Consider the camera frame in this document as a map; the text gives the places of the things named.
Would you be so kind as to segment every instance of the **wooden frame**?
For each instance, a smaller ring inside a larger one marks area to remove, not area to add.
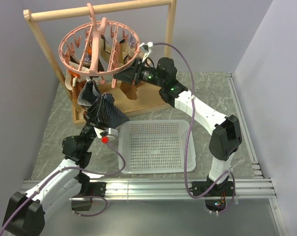
[[[93,9],[95,11],[95,14],[101,14],[101,13],[109,13],[109,12],[168,5],[169,7],[168,7],[168,14],[167,14],[167,22],[166,22],[165,42],[172,43],[176,3],[177,3],[177,0],[133,0],[133,1],[103,4],[103,5],[95,5],[93,6]],[[64,89],[66,89],[67,96],[70,98],[72,102],[73,119],[74,119],[75,125],[82,125],[85,123],[84,120],[81,118],[82,112],[83,112],[82,108],[77,103],[73,102],[72,93],[66,88],[64,83],[65,82],[64,74],[56,58],[54,57],[54,54],[50,46],[48,45],[37,22],[72,18],[72,17],[78,17],[78,16],[87,16],[89,15],[89,13],[90,11],[87,6],[71,8],[71,9],[55,10],[55,11],[37,12],[37,13],[32,13],[30,10],[23,11],[25,20],[27,21],[31,31],[33,32],[47,60],[52,66],[58,80],[60,81]],[[167,46],[165,47],[164,55],[165,57],[171,56],[170,47],[167,47]],[[115,105],[121,111],[123,111],[125,114],[129,116],[139,115],[146,112],[151,112],[153,110],[159,110],[159,109],[169,107],[167,104],[165,104],[162,101],[162,99],[158,95],[159,88],[149,84],[144,84],[138,88],[137,100],[129,100],[122,92],[119,93],[118,91],[120,90],[119,87],[111,89],[109,86],[100,86],[99,89],[101,90],[101,92],[106,91],[106,92],[112,93],[116,100]]]

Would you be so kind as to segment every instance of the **red light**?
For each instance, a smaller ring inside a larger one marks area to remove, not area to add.
[[[107,136],[105,136],[105,137],[103,137],[103,138],[101,139],[101,141],[102,141],[104,144],[106,144],[106,143],[109,142],[109,138],[108,138]]]

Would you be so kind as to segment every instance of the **blue striped fabric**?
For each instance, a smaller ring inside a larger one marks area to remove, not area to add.
[[[110,128],[116,129],[118,126],[130,119],[114,105],[114,98],[111,93],[101,95],[98,86],[94,80],[88,81],[81,90],[78,98],[78,104],[90,107],[98,99],[103,99],[103,106]]]

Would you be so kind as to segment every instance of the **gray marble surface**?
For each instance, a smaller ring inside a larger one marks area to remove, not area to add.
[[[195,95],[199,99],[221,113],[226,115],[238,115],[236,113],[232,94],[224,73],[194,73],[193,75],[195,79]],[[189,73],[178,73],[178,80],[188,88],[191,87]],[[190,117],[188,115],[173,108],[134,116],[130,119],[184,119],[190,122]],[[79,134],[80,130],[81,128],[75,128],[73,125],[71,103],[69,102],[64,89],[59,86],[44,134],[43,142],[38,153],[37,162],[33,170],[32,179],[42,180],[57,167],[64,157],[61,147],[62,140],[67,136]],[[210,135],[200,124],[196,122],[194,123],[192,134],[196,153],[196,168],[188,173],[188,177],[206,177],[212,163],[212,155],[208,150]],[[118,147],[117,140],[113,141],[112,144],[116,148]],[[112,173],[118,170],[117,155],[107,145],[103,145],[99,140],[95,140],[90,151],[93,155],[87,169],[102,173]],[[254,177],[245,141],[243,141],[239,150],[235,154],[231,165],[231,171],[233,171],[235,177]],[[183,178],[183,173],[144,175],[117,174],[115,176],[108,177]]]

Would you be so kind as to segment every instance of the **white plastic basket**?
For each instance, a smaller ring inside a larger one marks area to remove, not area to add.
[[[125,174],[183,172],[189,123],[185,120],[128,121],[121,126],[119,152],[126,161]],[[121,158],[119,168],[123,166]],[[194,170],[193,136],[189,138],[187,171]]]

